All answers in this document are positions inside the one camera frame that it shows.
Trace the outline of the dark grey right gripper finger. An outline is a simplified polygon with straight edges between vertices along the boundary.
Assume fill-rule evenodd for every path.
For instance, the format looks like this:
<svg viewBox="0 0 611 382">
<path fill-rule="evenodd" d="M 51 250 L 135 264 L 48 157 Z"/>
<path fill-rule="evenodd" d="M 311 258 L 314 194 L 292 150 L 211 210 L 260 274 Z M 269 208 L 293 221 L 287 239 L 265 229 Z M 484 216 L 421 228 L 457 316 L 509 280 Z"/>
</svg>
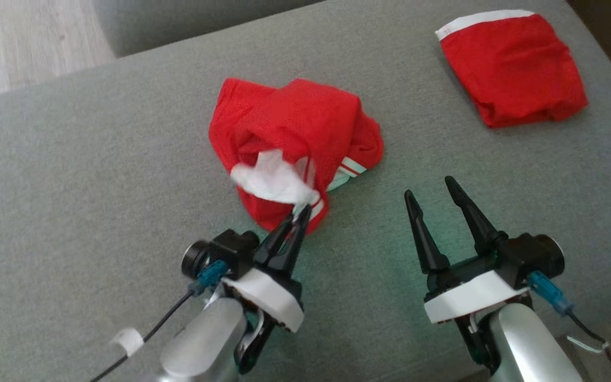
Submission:
<svg viewBox="0 0 611 382">
<path fill-rule="evenodd" d="M 405 191 L 404 200 L 422 273 L 432 275 L 448 270 L 449 260 L 435 244 L 424 222 L 424 213 L 410 189 Z"/>
<path fill-rule="evenodd" d="M 452 201 L 461 209 L 465 217 L 478 256 L 489 256 L 497 250 L 500 242 L 508 239 L 508 234 L 494 227 L 453 177 L 446 177 L 444 183 Z"/>
</svg>

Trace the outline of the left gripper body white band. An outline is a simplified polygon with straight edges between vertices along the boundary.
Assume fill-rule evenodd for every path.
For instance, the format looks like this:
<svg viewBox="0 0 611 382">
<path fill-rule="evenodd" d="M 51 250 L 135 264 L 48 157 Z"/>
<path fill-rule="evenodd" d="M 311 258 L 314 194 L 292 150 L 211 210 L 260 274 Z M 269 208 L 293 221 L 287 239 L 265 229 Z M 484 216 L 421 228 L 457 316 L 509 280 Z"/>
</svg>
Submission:
<svg viewBox="0 0 611 382">
<path fill-rule="evenodd" d="M 252 268 L 237 280 L 224 276 L 222 284 L 290 332 L 303 324 L 304 311 L 296 297 L 262 270 Z"/>
</svg>

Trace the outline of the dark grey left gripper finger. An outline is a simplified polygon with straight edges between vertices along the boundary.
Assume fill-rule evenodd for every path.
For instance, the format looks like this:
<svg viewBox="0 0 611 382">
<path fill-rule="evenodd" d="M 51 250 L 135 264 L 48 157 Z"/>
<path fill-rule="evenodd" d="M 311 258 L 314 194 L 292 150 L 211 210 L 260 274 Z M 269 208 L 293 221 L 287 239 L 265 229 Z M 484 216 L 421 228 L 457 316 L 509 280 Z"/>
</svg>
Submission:
<svg viewBox="0 0 611 382">
<path fill-rule="evenodd" d="M 293 273 L 301 245 L 308 230 L 311 215 L 312 206 L 304 206 L 298 217 L 292 221 L 291 232 L 279 256 L 279 271 L 284 274 Z"/>
<path fill-rule="evenodd" d="M 269 261 L 281 251 L 285 239 L 290 235 L 293 227 L 294 215 L 288 215 L 281 223 L 272 230 L 254 253 L 254 263 L 267 265 Z"/>
</svg>

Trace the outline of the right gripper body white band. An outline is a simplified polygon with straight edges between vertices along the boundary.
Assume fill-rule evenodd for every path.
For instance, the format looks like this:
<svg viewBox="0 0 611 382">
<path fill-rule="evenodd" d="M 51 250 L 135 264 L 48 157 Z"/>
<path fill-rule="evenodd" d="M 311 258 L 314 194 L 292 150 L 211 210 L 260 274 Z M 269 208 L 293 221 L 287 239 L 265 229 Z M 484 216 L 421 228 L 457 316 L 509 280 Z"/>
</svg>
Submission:
<svg viewBox="0 0 611 382">
<path fill-rule="evenodd" d="M 498 261 L 497 253 L 492 253 L 450 265 L 438 251 L 424 254 L 429 286 L 424 310 L 429 321 L 447 322 L 528 292 L 526 286 L 512 287 L 497 273 Z"/>
</svg>

